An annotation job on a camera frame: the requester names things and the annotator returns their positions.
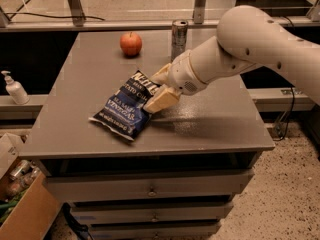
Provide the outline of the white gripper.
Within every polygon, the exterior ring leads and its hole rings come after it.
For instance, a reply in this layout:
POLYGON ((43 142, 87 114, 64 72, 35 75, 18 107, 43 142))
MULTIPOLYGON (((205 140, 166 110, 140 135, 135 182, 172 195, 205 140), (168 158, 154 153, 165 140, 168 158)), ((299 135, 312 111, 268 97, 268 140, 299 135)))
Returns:
POLYGON ((163 86, 144 105, 145 111, 154 114, 177 104, 181 93, 191 96, 207 88, 194 72, 190 55, 190 50, 185 51, 150 77, 152 82, 163 86))

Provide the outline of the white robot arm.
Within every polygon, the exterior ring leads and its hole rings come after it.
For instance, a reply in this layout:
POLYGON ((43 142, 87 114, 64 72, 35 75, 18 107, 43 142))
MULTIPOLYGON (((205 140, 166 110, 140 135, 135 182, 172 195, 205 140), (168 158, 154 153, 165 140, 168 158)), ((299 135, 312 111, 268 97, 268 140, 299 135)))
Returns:
POLYGON ((237 6, 221 17, 213 37, 183 52, 151 77, 160 88, 144 109, 156 113, 217 79, 260 66, 320 104, 320 45, 291 34, 256 7, 237 6))

